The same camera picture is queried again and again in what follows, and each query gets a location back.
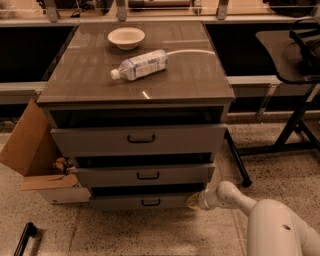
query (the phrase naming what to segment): plastic water bottle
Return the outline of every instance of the plastic water bottle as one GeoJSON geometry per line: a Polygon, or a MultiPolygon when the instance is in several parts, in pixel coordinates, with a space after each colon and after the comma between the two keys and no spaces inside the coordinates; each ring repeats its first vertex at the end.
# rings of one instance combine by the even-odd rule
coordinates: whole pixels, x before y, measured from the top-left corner
{"type": "Polygon", "coordinates": [[[130,81],[166,69],[168,56],[164,50],[156,50],[137,57],[124,60],[118,69],[111,70],[113,79],[130,81]]]}

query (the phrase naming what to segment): drawer handle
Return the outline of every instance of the drawer handle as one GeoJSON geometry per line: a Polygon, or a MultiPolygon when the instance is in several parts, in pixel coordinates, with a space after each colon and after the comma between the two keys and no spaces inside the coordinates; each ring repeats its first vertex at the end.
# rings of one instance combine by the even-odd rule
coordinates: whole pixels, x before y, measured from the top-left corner
{"type": "Polygon", "coordinates": [[[159,172],[157,172],[156,176],[154,176],[154,177],[143,177],[140,175],[140,173],[137,172],[137,179],[139,179],[139,180],[156,180],[156,179],[159,179],[159,177],[160,177],[159,172]]]}
{"type": "Polygon", "coordinates": [[[157,201],[152,200],[152,201],[149,201],[149,202],[148,202],[148,200],[144,200],[144,199],[141,200],[141,204],[143,206],[146,206],[146,207],[148,207],[148,206],[158,206],[158,205],[160,205],[160,203],[161,203],[160,198],[157,201]]]}
{"type": "Polygon", "coordinates": [[[150,138],[138,138],[131,135],[127,136],[127,140],[129,143],[152,143],[156,140],[156,135],[152,135],[150,138]]]}

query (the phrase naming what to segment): white bowl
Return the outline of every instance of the white bowl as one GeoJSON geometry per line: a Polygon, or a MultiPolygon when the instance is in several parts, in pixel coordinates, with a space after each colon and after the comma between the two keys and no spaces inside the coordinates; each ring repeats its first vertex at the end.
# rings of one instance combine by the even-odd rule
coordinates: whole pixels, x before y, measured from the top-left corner
{"type": "Polygon", "coordinates": [[[144,39],[145,34],[137,28],[118,28],[108,35],[108,40],[121,50],[132,50],[144,39]]]}

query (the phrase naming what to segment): cardboard box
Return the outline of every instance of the cardboard box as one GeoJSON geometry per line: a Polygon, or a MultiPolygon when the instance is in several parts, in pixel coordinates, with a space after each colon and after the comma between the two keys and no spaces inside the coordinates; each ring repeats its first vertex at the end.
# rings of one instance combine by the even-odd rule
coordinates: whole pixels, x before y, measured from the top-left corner
{"type": "Polygon", "coordinates": [[[61,153],[50,134],[51,126],[34,100],[30,100],[0,161],[24,176],[22,190],[37,190],[49,203],[87,202],[90,193],[74,174],[57,174],[53,163],[61,153]]]}

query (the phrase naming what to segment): bottle label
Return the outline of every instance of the bottle label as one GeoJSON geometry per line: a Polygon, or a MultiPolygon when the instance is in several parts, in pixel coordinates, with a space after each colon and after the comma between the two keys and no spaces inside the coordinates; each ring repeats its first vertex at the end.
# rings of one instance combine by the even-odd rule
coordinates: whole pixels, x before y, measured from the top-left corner
{"type": "Polygon", "coordinates": [[[165,69],[168,64],[167,60],[167,54],[163,50],[157,50],[130,59],[134,65],[134,76],[136,78],[165,69]]]}

